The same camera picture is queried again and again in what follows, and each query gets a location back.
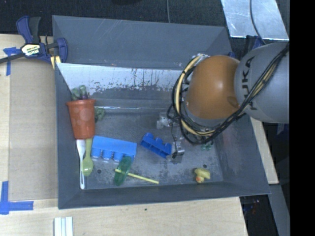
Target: orange object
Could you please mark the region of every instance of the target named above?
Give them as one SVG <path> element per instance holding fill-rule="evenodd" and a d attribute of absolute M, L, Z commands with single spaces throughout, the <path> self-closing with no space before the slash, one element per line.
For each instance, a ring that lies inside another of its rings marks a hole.
<path fill-rule="evenodd" d="M 95 99 L 68 101 L 71 125 L 75 139 L 92 138 L 95 135 Z"/>
<path fill-rule="evenodd" d="M 185 104 L 202 119 L 227 118 L 239 108 L 234 93 L 237 59 L 224 55 L 206 58 L 195 68 Z"/>

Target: yellow spoon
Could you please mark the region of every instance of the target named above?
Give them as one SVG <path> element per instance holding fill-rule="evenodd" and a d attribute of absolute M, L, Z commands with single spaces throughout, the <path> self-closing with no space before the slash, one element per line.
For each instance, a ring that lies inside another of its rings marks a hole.
<path fill-rule="evenodd" d="M 83 175 L 86 177 L 88 177 L 91 174 L 91 172 L 93 170 L 93 166 L 94 166 L 94 163 L 91 159 L 92 140 L 93 140 L 93 138 L 87 138 L 85 140 L 86 152 L 85 152 L 85 157 L 82 161 L 82 168 L 83 168 Z"/>

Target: yellow stick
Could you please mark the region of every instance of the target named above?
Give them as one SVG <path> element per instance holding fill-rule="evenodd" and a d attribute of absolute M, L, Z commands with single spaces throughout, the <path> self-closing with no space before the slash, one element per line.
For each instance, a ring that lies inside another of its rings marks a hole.
<path fill-rule="evenodd" d="M 115 172 L 121 173 L 122 171 L 115 169 Z M 145 180 L 145 181 L 148 181 L 148 182 L 151 182 L 151 183 L 158 184 L 158 181 L 155 181 L 155 180 L 152 180 L 152 179 L 149 179 L 149 178 L 146 178 L 146 177 L 138 176 L 138 175 L 135 175 L 135 174 L 132 174 L 132 173 L 128 173 L 128 176 L 135 177 L 135 178 L 138 178 L 138 179 L 141 179 L 141 180 Z"/>

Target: blue tape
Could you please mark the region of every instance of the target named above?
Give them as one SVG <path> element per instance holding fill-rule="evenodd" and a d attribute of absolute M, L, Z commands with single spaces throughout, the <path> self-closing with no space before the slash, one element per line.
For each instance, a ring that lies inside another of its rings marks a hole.
<path fill-rule="evenodd" d="M 4 48 L 3 51 L 7 56 L 11 56 L 12 54 L 21 53 L 21 50 L 16 48 L 16 47 Z M 9 76 L 10 74 L 11 74 L 11 61 L 8 61 L 6 63 L 6 75 Z"/>
<path fill-rule="evenodd" d="M 2 182 L 0 214 L 8 215 L 10 211 L 33 210 L 34 201 L 10 202 L 8 201 L 9 182 Z"/>

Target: blue lego brick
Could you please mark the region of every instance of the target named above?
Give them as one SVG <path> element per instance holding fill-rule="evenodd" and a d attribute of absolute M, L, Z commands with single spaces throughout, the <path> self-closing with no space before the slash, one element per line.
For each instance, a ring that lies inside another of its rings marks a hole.
<path fill-rule="evenodd" d="M 124 156 L 130 156 L 133 160 L 137 152 L 137 143 L 126 142 L 108 137 L 94 136 L 91 156 L 103 159 L 113 159 L 120 162 Z"/>
<path fill-rule="evenodd" d="M 143 147 L 151 150 L 155 154 L 158 154 L 159 156 L 166 158 L 167 155 L 170 155 L 172 153 L 172 145 L 169 143 L 163 143 L 163 140 L 159 137 L 156 137 L 154 139 L 154 135 L 151 133 L 146 133 L 142 141 L 140 143 Z"/>
<path fill-rule="evenodd" d="M 34 201 L 10 202 L 8 201 L 9 182 L 2 182 L 0 214 L 8 215 L 10 211 L 16 210 L 33 210 Z"/>

